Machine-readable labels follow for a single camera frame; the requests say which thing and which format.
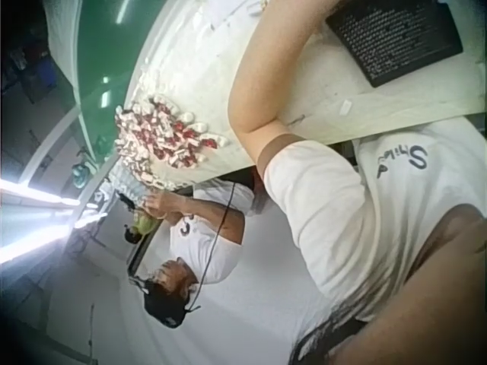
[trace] white t-shirt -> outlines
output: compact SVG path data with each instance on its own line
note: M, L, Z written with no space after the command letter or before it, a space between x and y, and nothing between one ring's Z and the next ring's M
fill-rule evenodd
M194 186L193 198L217 202L225 207L231 196L232 182L212 179ZM230 207L247 214L252 207L253 192L241 184L235 184L234 194ZM189 234L183 235L186 223L189 225ZM203 272L209 261L203 284L214 284L224 280L237 266L240 260L242 245L226 240L219 236L212 251L216 232L207 222L197 216L192 219L185 217L170 230L170 252L174 258L182 258L193 270L198 281L201 282Z
M487 212L487 148L464 118L355 141L359 173L315 141L291 144L264 183L287 214L294 242L331 304L378 292L369 320L404 284L440 219L460 204Z

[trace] hand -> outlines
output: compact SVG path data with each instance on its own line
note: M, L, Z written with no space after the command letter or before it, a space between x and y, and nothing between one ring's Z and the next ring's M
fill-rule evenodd
M164 190L148 195L143 208L152 217L164 219L169 213L183 211L185 201L185 196Z

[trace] white table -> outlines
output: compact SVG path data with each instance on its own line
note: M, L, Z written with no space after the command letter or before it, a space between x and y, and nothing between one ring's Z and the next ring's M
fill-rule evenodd
M183 111L207 122L232 144L208 151L196 169L155 163L176 183L196 183L247 167L251 161L228 125L227 100L238 63L259 20L243 2L219 27L208 20L208 2L170 0L161 10L135 67L126 105L161 92ZM479 2L451 0L464 52L372 88L345 48L328 32L314 36L301 57L285 121L304 115L294 132L324 144L485 111L485 20ZM145 82L141 77L146 75ZM348 115L339 111L352 102Z

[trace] table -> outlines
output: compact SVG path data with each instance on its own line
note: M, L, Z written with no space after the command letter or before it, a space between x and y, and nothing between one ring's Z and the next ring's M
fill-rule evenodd
M208 2L168 1L142 47L126 97L162 93L183 111L207 122L211 132L230 139L206 153L196 169L174 169L157 162L162 179L193 184L251 165L228 124L227 100L258 18L242 2L218 27ZM485 20L480 3L448 2L464 52L407 76L372 88L346 49L329 32L313 36L300 60L287 109L281 117L292 130L324 144L485 111ZM343 103L352 103L341 116Z

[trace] headset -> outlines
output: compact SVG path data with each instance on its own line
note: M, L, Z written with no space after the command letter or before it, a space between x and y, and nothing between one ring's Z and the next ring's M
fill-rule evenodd
M193 299L191 305L189 306L189 309L186 309L186 308L184 309L184 314L183 314L182 319L180 321L177 321L177 322L175 322L175 321L163 322L163 324L165 324L167 327L170 327L170 328L176 328L176 327L178 327L183 322L184 317L185 317L185 315L187 313L192 313L195 310L198 310L199 308L201 308L201 306L197 306L197 307L194 307L194 306L195 306L196 300L198 299L198 296L199 296L199 294L201 292L202 285L205 282L206 273L208 271L210 262L212 261L213 251L215 250L216 241L217 241L218 237L220 236L221 228L223 227L223 223L225 222L225 219L227 217L228 210L230 209L231 200L234 197L235 185L236 185L236 183L233 182L233 185L231 187L230 198L228 199L228 203L227 203L227 205L225 207L225 211L223 213L223 218L221 219L221 223L218 226L218 229L216 231L215 239L213 240L212 248L210 249L210 255L208 257L208 261L206 262L205 270L203 271L203 275L201 277L201 280L199 281L199 286L198 286L198 290L196 291L196 295L194 296L194 299ZM149 294L148 285L147 285L147 281L146 280L141 279L139 276L134 276L134 278L132 278L132 282L144 294Z

